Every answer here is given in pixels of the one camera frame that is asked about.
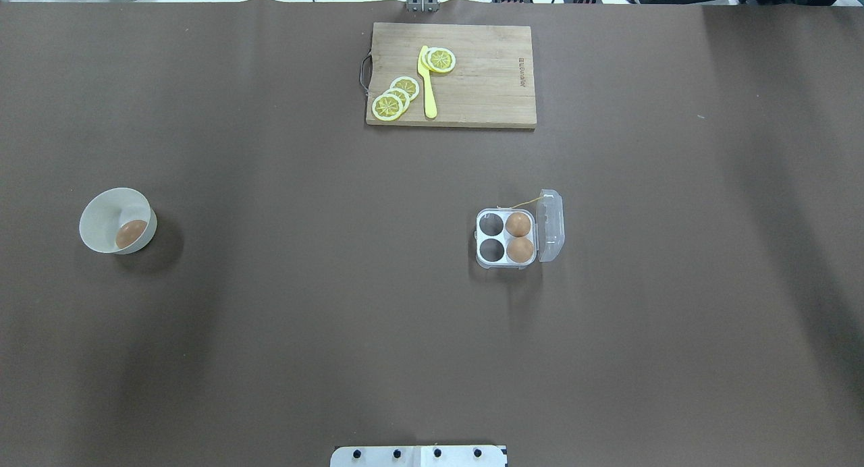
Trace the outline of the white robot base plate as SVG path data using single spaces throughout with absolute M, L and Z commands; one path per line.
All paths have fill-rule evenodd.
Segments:
M 330 466 L 508 466 L 502 445 L 383 445 L 336 448 Z

